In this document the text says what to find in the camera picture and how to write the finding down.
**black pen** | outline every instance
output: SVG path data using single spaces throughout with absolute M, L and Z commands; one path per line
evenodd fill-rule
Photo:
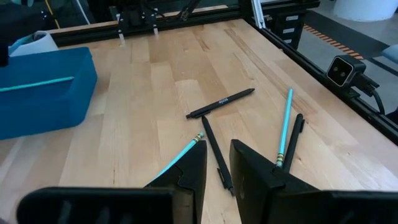
M 220 175 L 221 182 L 225 189 L 228 189 L 231 192 L 231 195 L 234 196 L 234 189 L 232 186 L 231 174 L 228 171 L 228 168 L 225 164 L 224 157 L 218 147 L 217 140 L 213 134 L 213 130 L 211 130 L 210 123 L 206 117 L 201 117 L 201 122 L 203 123 L 203 127 L 205 127 L 207 138 L 209 139 L 211 148 L 213 149 L 214 155 L 216 157 L 218 167 L 218 175 Z
M 285 161 L 283 164 L 283 169 L 287 172 L 290 171 L 290 166 L 292 165 L 294 152 L 296 150 L 297 139 L 299 134 L 303 131 L 305 120 L 302 114 L 296 116 L 296 121 L 294 122 L 292 135 L 290 136 L 289 145 L 287 146 L 287 151 L 285 155 Z
M 198 110 L 195 110 L 195 111 L 191 112 L 190 114 L 187 114 L 185 117 L 187 117 L 187 119 L 188 118 L 199 118 L 199 117 L 201 117 L 203 115 L 206 115 L 206 114 L 210 113 L 211 110 L 217 109 L 220 106 L 226 105 L 226 104 L 228 104 L 228 103 L 230 103 L 230 102 L 232 102 L 234 100 L 237 100 L 239 98 L 247 96 L 248 94 L 252 93 L 253 91 L 254 91 L 253 88 L 244 90 L 242 92 L 239 92 L 237 94 L 234 94 L 234 95 L 229 96 L 227 98 L 224 98 L 222 100 L 214 102 L 214 103 L 212 103 L 212 104 L 210 104 L 208 106 L 205 106 L 204 108 L 200 108 Z

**blue bin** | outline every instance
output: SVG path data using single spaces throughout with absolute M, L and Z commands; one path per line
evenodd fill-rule
M 10 58 L 0 68 L 0 88 L 66 77 L 74 79 L 0 92 L 0 139 L 80 124 L 97 81 L 87 47 Z

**camera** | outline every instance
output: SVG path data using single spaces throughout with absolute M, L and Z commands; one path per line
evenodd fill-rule
M 326 76 L 338 87 L 353 86 L 351 81 L 357 74 L 363 74 L 366 70 L 366 65 L 358 59 L 349 55 L 337 55 Z

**orange striped tape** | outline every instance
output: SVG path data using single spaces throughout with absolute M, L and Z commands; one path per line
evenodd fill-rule
M 360 55 L 359 53 L 355 52 L 354 50 L 351 50 L 349 47 L 344 46 L 343 44 L 333 40 L 332 38 L 328 37 L 325 34 L 322 34 L 321 32 L 317 31 L 316 29 L 308 26 L 308 25 L 304 25 L 304 29 L 311 32 L 312 34 L 316 35 L 318 38 L 320 38 L 321 40 L 326 41 L 328 44 L 342 50 L 344 53 L 358 59 L 358 60 L 362 60 L 364 59 L 362 57 L 362 55 Z

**wooden table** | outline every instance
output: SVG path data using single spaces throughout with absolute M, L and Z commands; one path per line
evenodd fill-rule
M 398 148 L 243 20 L 87 44 L 98 83 L 75 128 L 0 141 L 0 217 L 46 186 L 142 187 L 200 131 L 190 111 L 247 88 L 208 119 L 229 165 L 231 139 L 275 160 L 287 90 L 307 121 L 291 172 L 320 189 L 398 189 Z M 240 223 L 208 144 L 203 223 Z

